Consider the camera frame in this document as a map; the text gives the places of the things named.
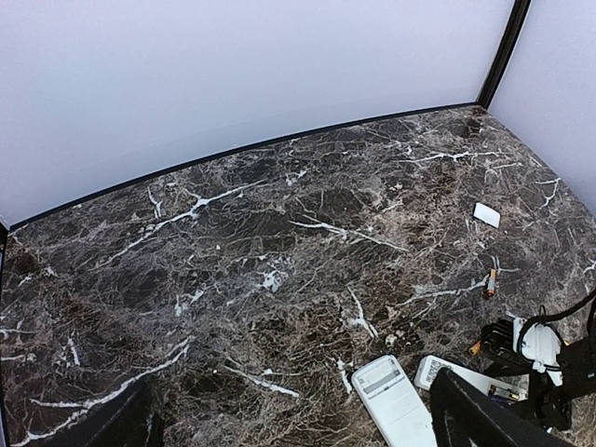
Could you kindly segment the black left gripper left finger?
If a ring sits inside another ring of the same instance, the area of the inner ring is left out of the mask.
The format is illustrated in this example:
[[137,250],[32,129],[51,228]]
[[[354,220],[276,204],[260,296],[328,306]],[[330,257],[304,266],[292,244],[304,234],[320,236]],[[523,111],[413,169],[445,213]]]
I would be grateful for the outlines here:
[[44,441],[45,446],[163,446],[163,400],[153,379],[143,378],[92,410],[82,422]]

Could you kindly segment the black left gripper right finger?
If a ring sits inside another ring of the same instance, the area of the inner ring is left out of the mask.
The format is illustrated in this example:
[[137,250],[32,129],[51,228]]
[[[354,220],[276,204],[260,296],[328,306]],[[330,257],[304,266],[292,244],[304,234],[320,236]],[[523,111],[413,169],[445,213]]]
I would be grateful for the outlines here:
[[432,428],[439,446],[567,446],[520,419],[455,372],[442,368],[430,388]]

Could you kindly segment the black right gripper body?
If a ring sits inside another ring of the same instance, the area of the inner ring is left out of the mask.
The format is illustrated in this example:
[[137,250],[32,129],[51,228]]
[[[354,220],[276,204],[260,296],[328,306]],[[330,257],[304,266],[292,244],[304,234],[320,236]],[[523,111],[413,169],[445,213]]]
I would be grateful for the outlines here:
[[556,386],[547,373],[531,374],[525,419],[565,431],[572,426],[572,401],[595,393],[595,350],[586,337],[565,346],[558,360],[562,363],[561,385]]

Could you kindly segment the white air conditioner remote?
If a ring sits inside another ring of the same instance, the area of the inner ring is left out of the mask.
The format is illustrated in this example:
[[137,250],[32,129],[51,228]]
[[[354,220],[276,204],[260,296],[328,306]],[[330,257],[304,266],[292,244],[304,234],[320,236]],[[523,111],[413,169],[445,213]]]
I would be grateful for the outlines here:
[[455,374],[460,376],[486,396],[488,396],[490,385],[495,385],[508,388],[515,393],[518,393],[520,395],[519,401],[528,399],[528,392],[523,388],[503,382],[493,377],[489,377],[479,372],[474,372],[470,369],[433,355],[428,355],[420,360],[415,377],[413,379],[414,385],[420,389],[429,391],[432,383],[441,369],[453,371]]

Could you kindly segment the red AAA battery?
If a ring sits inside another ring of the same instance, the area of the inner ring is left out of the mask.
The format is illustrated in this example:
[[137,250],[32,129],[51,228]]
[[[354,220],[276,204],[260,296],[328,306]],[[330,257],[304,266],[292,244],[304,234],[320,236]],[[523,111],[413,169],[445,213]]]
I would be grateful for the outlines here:
[[476,356],[479,355],[481,352],[481,341],[475,343],[474,345],[472,345],[469,349],[468,349],[468,354],[470,356]]

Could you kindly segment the white remote control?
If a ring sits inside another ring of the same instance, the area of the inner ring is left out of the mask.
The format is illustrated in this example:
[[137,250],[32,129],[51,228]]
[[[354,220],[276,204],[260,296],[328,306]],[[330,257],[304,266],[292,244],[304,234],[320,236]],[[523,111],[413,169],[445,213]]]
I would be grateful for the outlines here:
[[437,445],[430,412],[394,356],[357,369],[351,383],[388,446]]

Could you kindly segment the white battery cover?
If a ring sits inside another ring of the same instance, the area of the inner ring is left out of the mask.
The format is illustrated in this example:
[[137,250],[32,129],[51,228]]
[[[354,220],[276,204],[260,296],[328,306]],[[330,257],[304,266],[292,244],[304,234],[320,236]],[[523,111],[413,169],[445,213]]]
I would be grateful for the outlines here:
[[500,225],[501,214],[480,202],[475,204],[473,217],[493,228],[498,228]]

